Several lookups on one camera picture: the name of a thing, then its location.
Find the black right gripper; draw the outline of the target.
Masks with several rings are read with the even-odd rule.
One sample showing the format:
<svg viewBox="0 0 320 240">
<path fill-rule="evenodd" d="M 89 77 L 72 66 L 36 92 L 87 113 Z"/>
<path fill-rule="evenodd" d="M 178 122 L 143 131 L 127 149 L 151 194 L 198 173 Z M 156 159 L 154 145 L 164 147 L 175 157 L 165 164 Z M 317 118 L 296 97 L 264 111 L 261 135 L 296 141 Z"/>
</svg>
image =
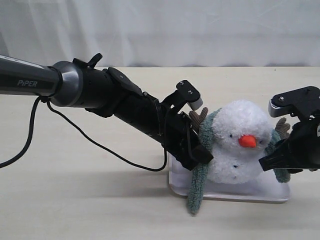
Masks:
<svg viewBox="0 0 320 240">
<path fill-rule="evenodd" d="M 320 121 L 310 119 L 292 127 L 285 142 L 269 143 L 259 164 L 264 172 L 286 169 L 291 173 L 320 169 Z"/>
</svg>

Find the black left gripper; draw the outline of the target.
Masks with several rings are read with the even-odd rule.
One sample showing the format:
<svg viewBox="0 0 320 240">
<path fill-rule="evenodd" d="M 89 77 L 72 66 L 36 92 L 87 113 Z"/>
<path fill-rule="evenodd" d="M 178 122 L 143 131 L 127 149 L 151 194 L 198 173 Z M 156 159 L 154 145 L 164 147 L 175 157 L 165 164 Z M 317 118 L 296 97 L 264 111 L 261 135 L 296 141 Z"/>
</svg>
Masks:
<svg viewBox="0 0 320 240">
<path fill-rule="evenodd" d="M 187 170 L 208 164 L 212 153 L 200 144 L 189 117 L 168 111 L 164 117 L 163 146 Z"/>
</svg>

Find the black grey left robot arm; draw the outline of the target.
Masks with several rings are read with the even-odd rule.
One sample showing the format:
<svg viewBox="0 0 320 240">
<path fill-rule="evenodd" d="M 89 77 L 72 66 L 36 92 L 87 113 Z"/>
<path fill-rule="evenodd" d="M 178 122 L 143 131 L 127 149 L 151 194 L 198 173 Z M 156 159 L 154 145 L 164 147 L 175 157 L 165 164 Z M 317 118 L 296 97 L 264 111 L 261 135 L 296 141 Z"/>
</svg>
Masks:
<svg viewBox="0 0 320 240">
<path fill-rule="evenodd" d="M 160 143 L 188 170 L 213 159 L 190 117 L 182 112 L 184 105 L 197 110 L 203 104 L 188 80 L 180 81 L 173 93 L 158 100 L 118 69 L 96 69 L 101 58 L 97 53 L 87 62 L 74 58 L 45 66 L 3 55 L 0 92 L 37 96 L 55 106 L 83 108 L 103 118 L 115 116 Z"/>
</svg>

